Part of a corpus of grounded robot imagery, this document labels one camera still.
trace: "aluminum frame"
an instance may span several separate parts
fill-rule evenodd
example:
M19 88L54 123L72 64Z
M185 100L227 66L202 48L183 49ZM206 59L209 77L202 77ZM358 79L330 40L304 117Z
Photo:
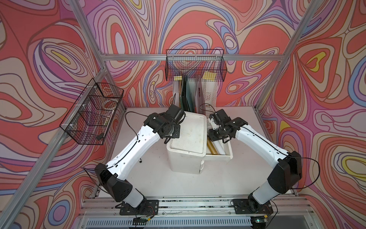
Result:
M283 60L281 62L279 62L276 65L276 67L274 68L271 77L269 78L268 82L264 86L264 89L263 89L261 95L259 96L257 103L255 104L255 107L259 107L266 100L267 95L269 94L269 92L271 92L275 82L280 77L282 69L285 67L292 52L295 50L297 43L299 42L301 36L305 32L308 24L310 23L316 10L319 8L319 6L322 2L323 2L323 0L312 0L309 3L309 6L305 10L305 13L302 16L299 25L295 29L294 34L292 35L292 37L290 38L290 41L287 44L287 47L284 51Z
M100 70L95 76L95 81L101 81L104 74L105 70ZM80 96L79 101L72 108L69 116L65 119L64 123L69 123L72 120L76 112L79 110L79 106L84 102L85 98L92 88L93 87L91 86L86 87L85 92ZM15 191L14 195L4 207L0 215L1 229L11 227L67 136L68 134L64 132L61 128L58 129L55 136L52 138L46 149L43 151L43 153L38 158L32 169L29 171L23 182L20 184L19 188Z
M81 8L78 0L69 0L70 6L72 8L72 11L74 12L74 15L76 17L76 20L78 21L80 28L82 30L82 33L85 36L86 41L90 45L92 52L95 56L95 59L97 60L99 66L101 69L105 69L107 71L107 82L116 85L114 82L111 73L109 72L107 66L105 65L105 61L102 60L101 57L101 51L97 45L97 42L92 34L92 30L89 26L89 23L87 22L86 16L83 12L83 9Z
M271 78L269 79L265 88L263 89L263 91L260 95L260 98L258 99L255 107L258 107L258 105L263 103L263 101L266 99L266 95L273 88L274 82L280 76L281 70L283 69L286 62L288 61L292 51L294 50L296 44L300 40L301 35L305 31L307 25L309 24L310 20L312 19L313 15L315 13L315 11L318 9L318 7L321 3L322 3L322 0L312 0L310 2L303 17L300 20L298 27L296 28L293 36L291 37L289 44L287 45L283 55L266 55L266 54L263 54L263 55L225 55L225 60L277 60L277 61L279 61L275 70L273 71ZM110 84L115 85L115 82L114 82L113 78L111 77L111 74L105 64L106 60L165 60L165 55L161 56L161 55L148 55L148 54L146 54L146 55L101 54L101 52L98 48L98 45L94 39L94 36L92 35L89 24L86 20L86 16L84 15L81 6L78 3L78 0L70 0L70 6L74 11L75 17L76 17L77 21L79 22L83 33L85 34L87 42L89 43L89 45L92 48L93 54L94 54L98 64L101 67L99 73L95 77L97 82L101 81L101 79L103 77L103 73L106 72L107 81ZM79 102L77 103L78 105L80 105L83 102L86 95L87 95L87 93L84 93L83 96L81 96ZM73 115L75 115L76 111L77 111L77 109L74 108L72 111L72 114L69 117L72 118ZM7 228L11 227L12 223L14 222L14 220L20 213L22 207L27 202L31 193L34 191L39 180L43 176L44 172L48 168L49 164L51 163L52 159L54 158L55 154L61 147L61 145L62 145L63 141L66 139L66 137L67 137L67 134L65 132L61 132L60 130L57 131L56 135L53 137L51 142L48 144L47 148L44 150L44 152L42 153L40 158L36 161L35 165L31 169L31 171L28 173L26 178L23 180L20 187L16 190L15 194L12 196L12 198L7 203L7 205L4 207L2 214L0 215L0 228L7 229ZM297 198L297 200L300 200L301 197L294 196L294 198ZM101 202L101 200L96 199L96 201L97 201L98 206L100 206L100 203L107 204L108 201L111 201L111 200L104 199L103 202ZM294 202L294 200L291 200L289 203L287 203L287 209L288 209L288 211L290 211L290 213L293 213L294 212L293 209L296 208L297 206L298 206L298 203ZM310 205L303 207L303 209L304 208L306 211L309 211L309 212L313 211L313 209L310 207ZM99 208L97 210L102 210L103 212L107 212L108 214L111 214L111 212L113 212L113 211L111 211L111 209L107 209L105 207L103 207L102 209Z
M177 56L192 56L190 54L179 54ZM102 54L102 60L166 60L165 54ZM224 54L224 60L283 60L284 55L282 54Z
M232 199L247 198L247 195L235 196L182 196L182 197L147 197L148 199L159 200L159 211L157 218L181 217L238 217L238 216L263 216L264 214L236 215L231 204ZM274 198L277 205L272 206L274 214L277 215L303 215L316 220L317 215L310 206L305 196L284 194ZM119 215L119 209L114 208L116 202L113 198L87 199L82 205L78 218L79 225L76 228L85 228L89 219L95 218L128 218L131 216Z
M252 107L252 108L253 108L253 111L254 111L254 113L255 113L255 115L256 115L256 117L257 117L257 119L258 119L259 123L261 124L261 127L262 127L262 129L263 129L264 135L266 136L266 138L267 138L269 141L271 141L271 136L270 136L270 134L269 134L269 132L268 132L268 130L267 130L267 128L266 128L266 126L264 125L264 121L263 121L263 119L262 119L261 115L259 114L258 109L257 109L257 108L255 108L255 107Z

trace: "yellow tube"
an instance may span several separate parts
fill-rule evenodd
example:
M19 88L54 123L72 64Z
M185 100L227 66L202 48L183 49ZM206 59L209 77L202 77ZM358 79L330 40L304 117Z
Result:
M213 143L211 142L211 140L209 138L207 138L207 147L211 151L212 155L219 155L215 146L213 145Z

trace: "yellow paper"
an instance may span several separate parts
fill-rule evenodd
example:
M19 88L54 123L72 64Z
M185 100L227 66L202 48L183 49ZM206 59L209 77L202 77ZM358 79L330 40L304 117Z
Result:
M203 77L202 79L204 80L215 80L216 79L216 73L213 73L213 72L209 72L209 71L205 71L203 73Z
M179 81L182 80L182 76L181 75L177 75L174 77L174 81Z

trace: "black cable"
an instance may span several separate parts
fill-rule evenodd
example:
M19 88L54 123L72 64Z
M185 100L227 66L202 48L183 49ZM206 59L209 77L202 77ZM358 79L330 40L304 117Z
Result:
M140 113L137 113L137 112L135 112L135 111L129 111L129 112L127 112L125 115L124 115L124 119L126 120L126 123L127 123L127 125L129 126L129 128L135 133L135 135L136 135L136 137L137 137L137 140L138 140L138 135L137 135L137 133L136 133L136 131L134 130L134 129L132 129L132 127L129 125L129 123L127 122L127 114L128 113L135 113L135 114L139 114L139 115L142 115L142 116L145 116L145 117L148 117L147 115L143 115L143 114L140 114Z
M137 141L135 141L135 144L131 147L131 149L121 158L119 159L119 161L117 161L117 163L115 165L117 165L121 160L124 159L125 156L127 156L127 154L132 150L132 148L136 145Z
M164 141L164 144L167 144L169 141L170 141L170 137L167 137L166 139L165 139L165 141Z
M309 184L309 185L307 185L307 186L305 186L305 187L302 187L302 188L291 188L292 190L294 190L294 189L304 189L304 188L308 188L309 186L313 185L313 184L318 180L318 178L320 177L320 164L319 164L319 162L318 162L318 161L316 161L316 160L315 160L315 159L313 159L313 158L305 158L305 159L313 160L313 161L315 161L315 162L318 164L318 169L319 169L318 176L316 177L316 179L315 179L311 184Z
M175 95L176 95L177 93L174 93L174 96L173 96L173 103L172 104L174 104L175 103Z
M210 106L212 107L213 111L209 111L209 110L204 110L204 109L202 109L202 108L201 108L201 106L202 106L202 105L204 105L204 104L210 105ZM213 108L213 106L212 106L211 104L209 104L209 103L202 103L202 104L199 106L199 108L200 108L202 111L209 111L209 112L212 112L212 113L216 113L215 108Z
M264 229L266 229L266 228L267 228L267 227L272 223L273 219L275 218L275 216L276 216L276 215L277 215L277 213L278 213L278 207L277 207L276 203L275 203L275 202L273 202L272 200L271 200L271 202L272 202L272 203L274 203L274 205L276 206L277 211L276 211L276 213L274 214L274 216L273 216L273 218L271 219L271 221L269 221L269 223L267 224L267 226L266 226Z
M110 169L110 168L112 168L113 166L110 166L110 167L108 167L108 168L105 168L105 169L87 169L87 168L84 168L84 167L82 167L84 170L88 170L88 171L103 171L103 170L107 170L107 169Z
M106 191L104 191L103 189L101 189L100 187L99 187L99 185L97 185L97 183L95 183L95 181L93 180L93 178L91 177L91 175L88 173L88 171L84 168L84 167L82 167L82 169L86 172L86 174L88 174L88 176L90 177L90 179L91 179L91 181L100 189L100 190L102 190L103 192L105 192L105 193L107 193L107 194L109 194L108 192L106 192Z
M260 139L262 139L265 143L267 143L268 145L270 145L273 149L275 149L278 153L280 153L280 154L283 154L283 155L285 155L285 156L288 156L288 157L291 157L291 158L297 158L297 157L294 157L294 156L292 156L292 155L289 155L289 154L284 154L284 153L282 153L281 151L279 151L278 149L276 149L273 145L271 145L271 144L269 144L267 141L265 141L263 138L261 138L259 135L257 135L257 134L255 134L257 137L259 137ZM299 159L309 159L309 160L313 160L313 161L315 161L317 164L318 164L318 169L319 169L319 173L318 173L318 176L316 177L316 179L311 183L311 184L309 184L309 185L307 185L307 186L305 186L305 187L302 187L302 188L290 188L290 189L292 189L292 190L294 190L294 189L304 189L304 188L308 188L309 186L311 186L311 185L313 185L318 179L319 179L319 177L320 177L320 164L319 164L319 162L317 161L317 160L315 160L315 159L313 159L313 158L306 158L306 157L300 157Z
M178 122L178 124L181 124L183 121L184 121L184 119L186 118L186 113L184 113L184 117L183 117L183 119L182 120L180 120L179 122Z

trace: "black mounting plate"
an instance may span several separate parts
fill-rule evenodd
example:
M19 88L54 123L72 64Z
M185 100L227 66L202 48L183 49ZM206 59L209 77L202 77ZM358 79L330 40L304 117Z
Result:
M174 131L172 133L171 138L179 138L179 133L180 133L180 125L174 125Z
M217 130L214 130L214 129L209 129L208 130L208 136L209 136L209 138L210 138L211 141L218 141L218 140L221 139L221 138L218 138L216 136L216 132L217 132Z
M235 214L266 214L270 215L273 214L273 208L270 201L267 201L263 204L262 210L258 212L251 212L248 207L248 199L233 199Z
M136 214L136 209L131 207L128 203L123 203L121 209L119 210L120 215L153 215L153 209L155 215L158 214L159 210L159 200L146 200L146 207L144 211L140 214Z

